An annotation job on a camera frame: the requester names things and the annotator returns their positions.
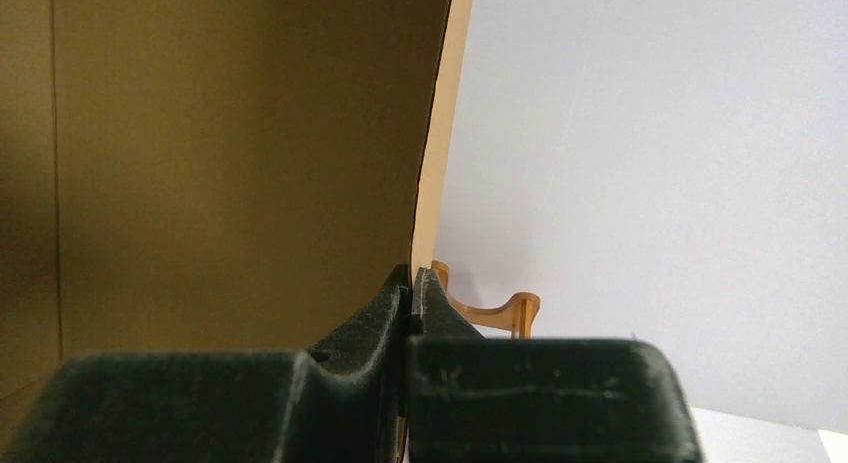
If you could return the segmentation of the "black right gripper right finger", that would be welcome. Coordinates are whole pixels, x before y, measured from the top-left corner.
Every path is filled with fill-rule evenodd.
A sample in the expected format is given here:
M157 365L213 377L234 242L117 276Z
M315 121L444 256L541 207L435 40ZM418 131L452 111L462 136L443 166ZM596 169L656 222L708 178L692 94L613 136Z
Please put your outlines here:
M633 339L482 336L421 269L406 349L414 462L700 462L679 379Z

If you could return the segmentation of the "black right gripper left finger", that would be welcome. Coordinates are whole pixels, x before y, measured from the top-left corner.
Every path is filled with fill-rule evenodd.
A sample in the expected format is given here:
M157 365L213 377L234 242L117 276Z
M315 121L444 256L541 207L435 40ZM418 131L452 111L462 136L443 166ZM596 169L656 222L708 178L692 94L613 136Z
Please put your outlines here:
M5 462L392 462L410 277L306 349L91 354L63 364Z

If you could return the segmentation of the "brown cardboard box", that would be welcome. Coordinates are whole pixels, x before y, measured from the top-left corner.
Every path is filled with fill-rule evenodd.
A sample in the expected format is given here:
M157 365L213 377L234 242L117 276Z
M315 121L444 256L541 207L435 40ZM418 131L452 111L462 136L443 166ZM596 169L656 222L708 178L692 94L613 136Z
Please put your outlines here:
M66 361L303 347L429 264L472 0L1 0L1 440Z

